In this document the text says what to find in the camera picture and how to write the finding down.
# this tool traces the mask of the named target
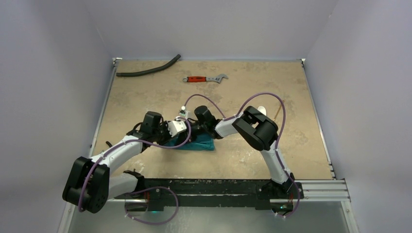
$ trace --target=adjustable wrench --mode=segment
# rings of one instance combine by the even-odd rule
[[[188,76],[188,77],[183,78],[183,81],[188,82],[188,83],[209,82],[209,81],[220,83],[222,79],[229,79],[229,78],[225,74],[220,74],[216,77]]]

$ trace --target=gray wall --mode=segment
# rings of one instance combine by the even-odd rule
[[[297,59],[337,0],[85,0],[113,57]]]
[[[0,1],[0,232],[56,232],[111,57],[79,0]]]
[[[340,0],[305,69],[363,233],[411,232],[412,1]]]

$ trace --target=black hose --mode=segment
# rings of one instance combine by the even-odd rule
[[[133,72],[133,73],[116,73],[116,76],[117,77],[138,77],[138,76],[143,76],[146,74],[156,73],[156,72],[159,72],[159,71],[162,71],[162,70],[165,70],[171,67],[173,64],[177,62],[177,60],[179,60],[179,58],[180,58],[180,54],[176,55],[173,59],[171,59],[169,62],[162,65],[161,67],[156,67],[153,69],[148,69],[148,70],[143,70],[143,71]]]

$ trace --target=purple cable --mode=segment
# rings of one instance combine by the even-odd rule
[[[223,112],[222,112],[222,111],[220,110],[220,108],[217,106],[217,104],[215,104],[215,102],[213,102],[211,99],[209,99],[209,97],[204,96],[204,95],[201,95],[201,94],[193,94],[193,95],[189,96],[189,98],[186,100],[186,102],[185,102],[185,104],[184,104],[183,106],[186,107],[186,105],[187,105],[187,103],[189,102],[189,100],[190,100],[192,97],[194,97],[194,96],[203,97],[203,98],[205,98],[206,100],[208,100],[209,102],[211,102],[211,103],[217,108],[217,110],[219,111],[219,113],[222,114],[223,118],[226,118],[226,117],[224,116]]]
[[[186,118],[181,117],[181,116],[179,116],[178,119],[182,119],[182,120],[186,121]],[[82,191],[80,192],[79,203],[78,203],[78,207],[77,207],[77,209],[79,210],[79,212],[83,212],[83,211],[84,211],[84,209],[82,208],[82,206],[83,206],[83,198],[84,198],[84,196],[85,196],[85,191],[86,191],[87,183],[89,182],[90,177],[91,177],[91,175],[92,175],[93,172],[94,172],[94,169],[96,169],[97,165],[103,160],[103,158],[106,158],[106,157],[107,157],[111,152],[113,152],[115,149],[117,149],[117,148],[119,148],[119,147],[121,147],[121,146],[124,146],[124,145],[126,145],[126,144],[128,144],[128,143],[131,143],[131,142],[141,142],[141,143],[145,143],[145,144],[148,144],[148,145],[151,145],[151,146],[154,146],[154,147],[160,147],[160,148],[164,148],[164,149],[174,149],[174,148],[181,147],[181,146],[183,146],[184,144],[186,144],[186,143],[189,141],[190,135],[191,135],[191,133],[192,133],[190,124],[187,124],[187,126],[188,126],[188,130],[189,130],[188,136],[187,136],[187,138],[186,138],[186,140],[185,140],[184,142],[180,143],[180,144],[177,145],[177,146],[166,147],[166,146],[154,144],[154,143],[152,143],[152,142],[148,142],[148,141],[145,141],[145,140],[131,139],[131,140],[125,141],[123,144],[116,144],[116,145],[112,146],[110,149],[108,149],[108,150],[103,154],[103,156],[100,157],[100,158],[93,164],[93,166],[91,167],[89,173],[88,173],[87,176],[86,176],[85,182],[83,183],[83,186],[82,186]]]
[[[125,213],[126,213],[126,216],[128,216],[129,218],[131,218],[131,219],[134,220],[134,221],[138,221],[138,222],[141,222],[141,223],[144,223],[144,224],[148,224],[148,225],[162,225],[162,224],[165,224],[165,223],[169,222],[170,220],[172,220],[172,219],[176,216],[177,211],[179,210],[179,202],[178,202],[178,200],[177,200],[176,194],[175,194],[173,191],[171,191],[170,189],[168,189],[168,188],[166,188],[166,187],[158,186],[158,187],[146,188],[146,189],[140,190],[140,191],[138,191],[138,192],[133,192],[133,193],[128,193],[128,194],[129,194],[129,195],[136,195],[136,194],[139,194],[139,193],[143,193],[143,192],[146,192],[146,191],[149,191],[149,190],[152,190],[152,189],[158,189],[158,188],[166,189],[166,190],[168,190],[168,191],[174,196],[174,200],[176,201],[176,209],[175,209],[175,211],[173,212],[173,214],[172,214],[172,216],[171,216],[170,218],[168,218],[168,219],[166,219],[166,220],[164,220],[164,221],[161,221],[161,222],[148,222],[148,221],[144,221],[144,220],[141,220],[141,219],[138,219],[138,218],[135,218],[135,217],[131,216],[131,215],[127,212],[127,208],[126,208],[126,204],[125,204],[125,205],[124,205],[124,211],[125,211]]]
[[[273,94],[273,93],[271,93],[271,92],[260,92],[260,93],[254,94],[254,95],[252,95],[250,98],[248,98],[248,99],[245,101],[245,103],[243,103],[243,105],[240,107],[238,113],[237,113],[235,116],[229,117],[228,119],[225,119],[224,121],[230,120],[230,119],[238,116],[238,115],[242,112],[243,108],[245,107],[245,105],[246,105],[249,101],[251,101],[253,98],[255,98],[255,97],[257,97],[257,96],[261,96],[261,95],[274,96],[274,97],[276,97],[276,98],[279,100],[280,104],[282,105],[282,109],[283,109],[283,120],[282,120],[282,126],[280,127],[279,136],[277,137],[277,140],[276,140],[276,143],[275,143],[275,154],[276,154],[277,160],[278,160],[279,163],[280,163],[280,166],[281,166],[282,169],[285,171],[285,165],[283,165],[282,161],[280,160],[280,156],[279,156],[279,153],[277,152],[277,148],[278,148],[278,145],[279,145],[280,137],[282,136],[282,133],[283,133],[283,128],[285,127],[285,123],[286,123],[286,108],[285,108],[285,103],[283,103],[282,99],[281,99],[278,95]],[[292,181],[292,183],[293,183],[293,185],[295,186],[296,191],[297,191],[296,207],[295,207],[288,215],[285,216],[285,217],[289,217],[290,215],[292,215],[292,214],[296,211],[297,207],[299,206],[299,202],[300,202],[300,192],[299,192],[299,187],[297,186],[296,182],[292,179],[292,177],[289,175],[289,173],[288,173],[287,171],[285,171],[285,174],[286,174],[286,175],[288,176],[288,178]]]

